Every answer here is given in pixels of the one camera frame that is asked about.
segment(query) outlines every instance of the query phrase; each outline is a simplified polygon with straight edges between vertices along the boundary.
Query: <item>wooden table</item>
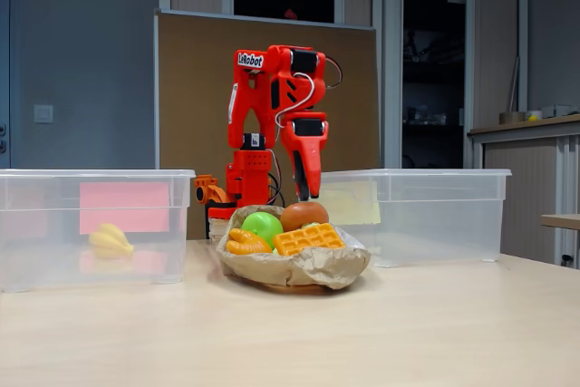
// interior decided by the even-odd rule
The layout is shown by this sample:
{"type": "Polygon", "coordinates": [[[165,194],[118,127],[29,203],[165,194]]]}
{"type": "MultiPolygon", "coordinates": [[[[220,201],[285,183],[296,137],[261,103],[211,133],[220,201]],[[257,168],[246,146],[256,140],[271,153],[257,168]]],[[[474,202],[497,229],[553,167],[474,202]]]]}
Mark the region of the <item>wooden table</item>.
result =
{"type": "Polygon", "coordinates": [[[546,227],[580,230],[580,215],[542,215],[542,225],[546,227]]]}
{"type": "Polygon", "coordinates": [[[497,263],[369,268],[342,292],[224,278],[0,296],[0,386],[576,386],[580,273],[497,263]]]}

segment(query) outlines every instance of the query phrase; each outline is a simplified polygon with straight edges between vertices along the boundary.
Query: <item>pink paper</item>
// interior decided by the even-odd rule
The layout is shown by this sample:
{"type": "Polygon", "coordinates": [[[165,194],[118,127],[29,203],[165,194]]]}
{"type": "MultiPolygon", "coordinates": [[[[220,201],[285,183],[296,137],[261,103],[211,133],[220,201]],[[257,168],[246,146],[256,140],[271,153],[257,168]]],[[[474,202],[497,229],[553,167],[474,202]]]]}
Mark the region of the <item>pink paper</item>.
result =
{"type": "Polygon", "coordinates": [[[98,230],[103,223],[114,224],[126,233],[169,231],[168,183],[81,183],[80,196],[82,235],[98,230]]]}

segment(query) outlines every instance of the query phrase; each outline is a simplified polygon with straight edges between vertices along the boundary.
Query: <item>crumpled paper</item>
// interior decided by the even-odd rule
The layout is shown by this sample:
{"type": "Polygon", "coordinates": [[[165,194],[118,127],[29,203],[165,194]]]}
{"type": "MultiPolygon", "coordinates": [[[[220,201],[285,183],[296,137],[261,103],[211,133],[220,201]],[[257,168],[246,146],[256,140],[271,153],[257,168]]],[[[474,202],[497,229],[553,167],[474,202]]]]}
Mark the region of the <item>crumpled paper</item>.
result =
{"type": "Polygon", "coordinates": [[[217,245],[217,254],[226,276],[240,276],[265,285],[325,285],[342,289],[352,284],[371,261],[371,253],[358,240],[334,227],[347,248],[306,248],[294,256],[251,254],[237,256],[226,251],[229,230],[242,227],[254,212],[267,212],[280,218],[277,206],[247,206],[236,210],[226,234],[217,245]]]}

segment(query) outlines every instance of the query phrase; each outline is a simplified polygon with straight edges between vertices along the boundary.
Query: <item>green apple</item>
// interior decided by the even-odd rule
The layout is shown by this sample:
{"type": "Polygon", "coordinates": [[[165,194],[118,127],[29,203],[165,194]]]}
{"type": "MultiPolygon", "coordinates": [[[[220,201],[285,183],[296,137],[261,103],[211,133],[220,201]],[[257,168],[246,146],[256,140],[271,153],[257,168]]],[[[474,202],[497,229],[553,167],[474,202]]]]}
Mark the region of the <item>green apple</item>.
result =
{"type": "Polygon", "coordinates": [[[249,215],[242,224],[242,230],[251,231],[263,238],[274,249],[272,237],[284,233],[282,224],[274,215],[267,212],[256,212],[249,215]]]}

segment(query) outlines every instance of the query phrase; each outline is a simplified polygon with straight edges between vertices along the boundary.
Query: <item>bulletin board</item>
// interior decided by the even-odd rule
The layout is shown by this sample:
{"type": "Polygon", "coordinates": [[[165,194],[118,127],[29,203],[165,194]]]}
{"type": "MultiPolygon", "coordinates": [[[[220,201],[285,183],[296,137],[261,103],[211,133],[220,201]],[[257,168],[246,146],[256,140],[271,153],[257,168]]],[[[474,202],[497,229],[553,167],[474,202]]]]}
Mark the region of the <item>bulletin board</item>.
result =
{"type": "MultiPolygon", "coordinates": [[[[380,167],[375,32],[302,24],[158,13],[159,167],[212,174],[225,187],[227,106],[234,52],[266,50],[272,44],[311,46],[343,68],[343,82],[316,105],[328,115],[329,133],[321,153],[323,171],[380,167]]],[[[336,82],[327,65],[325,80],[336,82]]],[[[256,132],[252,112],[246,132],[256,132]]],[[[292,165],[281,144],[275,154],[282,170],[286,204],[296,202],[292,165]]],[[[205,235],[204,207],[191,195],[188,238],[205,235]]]]}

